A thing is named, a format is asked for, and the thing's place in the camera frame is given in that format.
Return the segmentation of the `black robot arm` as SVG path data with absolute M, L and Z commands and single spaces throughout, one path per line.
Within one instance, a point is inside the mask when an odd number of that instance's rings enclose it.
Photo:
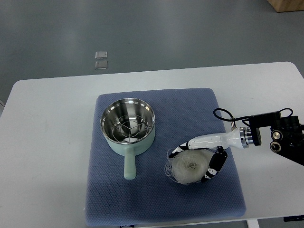
M 260 146 L 262 143 L 260 128 L 269 127 L 272 139 L 269 147 L 272 152 L 300 165 L 304 164 L 304 126 L 293 110 L 280 111 L 241 117 L 247 126 L 246 141 Z

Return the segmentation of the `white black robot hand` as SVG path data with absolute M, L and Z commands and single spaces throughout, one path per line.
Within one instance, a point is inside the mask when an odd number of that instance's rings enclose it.
M 215 150 L 226 154 L 228 158 L 228 154 L 225 151 L 227 148 L 236 147 L 239 149 L 244 149 L 247 147 L 247 142 L 245 139 L 246 133 L 247 133 L 246 128 L 240 127 L 234 129 L 229 133 L 216 133 L 216 134 L 198 136 L 178 146 L 168 155 L 168 158 L 172 158 L 178 153 L 190 149 Z

